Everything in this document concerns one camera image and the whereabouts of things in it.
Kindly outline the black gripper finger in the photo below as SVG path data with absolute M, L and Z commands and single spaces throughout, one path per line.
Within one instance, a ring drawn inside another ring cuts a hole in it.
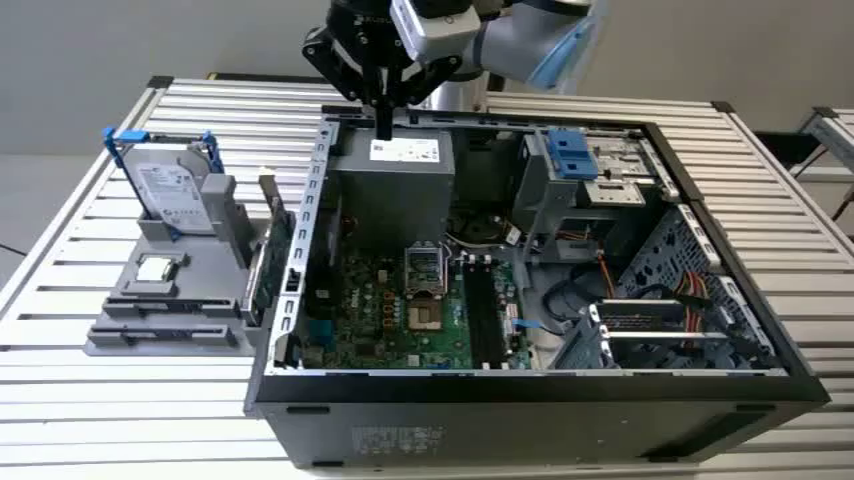
M 373 110 L 375 138 L 384 139 L 384 95 L 381 69 L 368 52 L 364 35 L 357 36 L 355 52 L 359 68 L 349 65 L 335 48 L 332 32 L 325 27 L 309 30 L 301 47 L 304 58 L 317 72 L 351 101 L 359 100 Z
M 407 78 L 403 78 L 408 63 L 402 56 L 391 60 L 387 68 L 387 82 L 383 94 L 383 139 L 392 139 L 394 110 L 419 104 L 450 79 L 462 66 L 460 56 L 442 57 L 427 62 Z

